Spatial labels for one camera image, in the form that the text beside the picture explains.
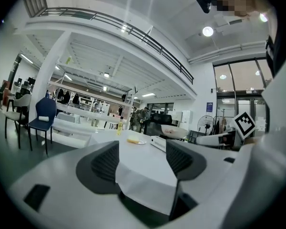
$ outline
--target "window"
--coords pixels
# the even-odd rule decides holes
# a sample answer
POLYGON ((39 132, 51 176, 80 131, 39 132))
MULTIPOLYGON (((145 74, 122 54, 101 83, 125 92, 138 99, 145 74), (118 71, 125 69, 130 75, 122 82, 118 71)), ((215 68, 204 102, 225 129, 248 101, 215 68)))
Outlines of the window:
POLYGON ((273 77, 271 74, 271 71, 269 69, 268 63, 266 59, 263 60, 258 60, 257 61, 259 64, 259 67, 261 68, 261 71, 263 73, 265 82, 266 82, 266 86, 268 86, 268 84, 272 81, 273 77))
POLYGON ((255 61, 230 64, 234 78, 235 90, 262 90, 264 88, 261 74, 255 61))
POLYGON ((217 84, 217 92, 233 92, 234 88, 229 65, 217 66, 214 68, 214 70, 217 84))

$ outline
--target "white wall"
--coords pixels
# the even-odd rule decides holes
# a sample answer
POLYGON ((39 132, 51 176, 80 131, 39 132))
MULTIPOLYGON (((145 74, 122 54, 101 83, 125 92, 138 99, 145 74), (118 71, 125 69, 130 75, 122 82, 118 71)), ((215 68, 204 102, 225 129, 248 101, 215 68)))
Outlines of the white wall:
POLYGON ((8 20, 0 27, 0 86, 8 80, 14 61, 20 52, 20 36, 13 35, 14 28, 8 20))
POLYGON ((199 119, 204 115, 216 115, 217 96, 216 82, 212 63, 192 65, 191 74, 194 77, 194 88, 197 91, 197 98, 193 100, 176 100, 174 103, 175 111, 193 111, 192 124, 189 129, 197 131, 199 119), (213 112, 206 112, 206 104, 213 102, 213 112))
POLYGON ((39 71, 31 66, 30 63, 28 63, 25 59, 22 59, 15 74, 14 81, 17 81, 18 78, 21 78, 23 83, 29 77, 36 79, 38 72, 39 71))
POLYGON ((190 71, 190 64, 188 62, 188 59, 167 37, 165 37, 155 27, 152 28, 150 36, 153 37, 156 41, 158 41, 163 47, 165 47, 173 56, 176 57, 177 60, 180 61, 181 64, 183 64, 183 66, 188 71, 190 71))

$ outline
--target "blue chair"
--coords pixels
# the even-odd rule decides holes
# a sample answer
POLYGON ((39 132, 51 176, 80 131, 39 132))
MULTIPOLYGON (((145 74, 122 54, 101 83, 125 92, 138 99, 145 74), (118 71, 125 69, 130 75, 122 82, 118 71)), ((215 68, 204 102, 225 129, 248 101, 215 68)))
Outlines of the blue chair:
POLYGON ((31 128, 35 129, 36 131, 36 140, 38 140, 37 131, 44 131, 45 132, 45 144, 46 144, 46 153, 48 155, 48 147, 47 147, 47 131, 51 129, 51 143, 52 143, 52 125, 54 122, 54 118, 56 115, 56 103, 54 100, 44 97, 38 103, 36 103, 36 112, 37 118, 31 121, 28 126, 28 133, 30 139, 30 146, 32 149, 32 142, 31 142, 31 128), (39 116, 47 116, 49 117, 49 121, 40 121, 39 116))

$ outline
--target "ceiling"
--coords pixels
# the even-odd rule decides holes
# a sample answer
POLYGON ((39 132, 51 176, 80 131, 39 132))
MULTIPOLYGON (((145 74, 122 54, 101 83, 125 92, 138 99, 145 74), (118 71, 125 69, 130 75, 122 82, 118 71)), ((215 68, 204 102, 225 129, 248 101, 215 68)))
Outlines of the ceiling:
MULTIPOLYGON (((25 38, 22 53, 34 62, 34 66, 40 68, 60 35, 61 31, 51 30, 22 35, 25 38)), ((103 92, 103 87, 106 86, 106 93, 116 97, 121 97, 129 91, 134 94, 133 90, 136 87, 136 101, 168 97, 188 98, 176 83, 152 66, 140 65, 127 58, 117 48, 80 34, 72 34, 65 52, 57 62, 57 67, 59 70, 55 69, 53 73, 55 78, 61 78, 66 73, 71 80, 65 77, 64 81, 100 92, 103 92), (155 95, 142 97, 148 93, 155 95)))
POLYGON ((131 21, 139 29, 145 30, 149 24, 155 26, 170 40, 178 42, 178 47, 189 59, 201 54, 212 52, 228 46, 248 42, 264 41, 268 35, 268 24, 252 14, 249 18, 241 19, 217 12, 214 7, 209 14, 203 13, 196 0, 47 0, 49 7, 78 7, 91 10, 101 10, 95 1, 114 5, 124 9, 108 11, 113 16, 129 21, 128 17, 135 14, 142 20, 131 21), (205 26, 214 29, 211 38, 201 35, 205 26))

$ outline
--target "white pillar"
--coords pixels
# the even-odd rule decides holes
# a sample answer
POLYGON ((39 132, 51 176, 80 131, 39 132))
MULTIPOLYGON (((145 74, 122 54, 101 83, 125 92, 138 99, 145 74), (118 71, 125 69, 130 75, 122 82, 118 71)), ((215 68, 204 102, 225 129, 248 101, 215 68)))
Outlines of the white pillar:
POLYGON ((51 76, 55 70, 56 62, 67 48, 70 36, 71 32, 65 31, 55 42, 44 62, 42 63, 32 93, 29 121, 32 121, 37 117, 35 105, 40 99, 45 97, 48 82, 50 81, 51 76))

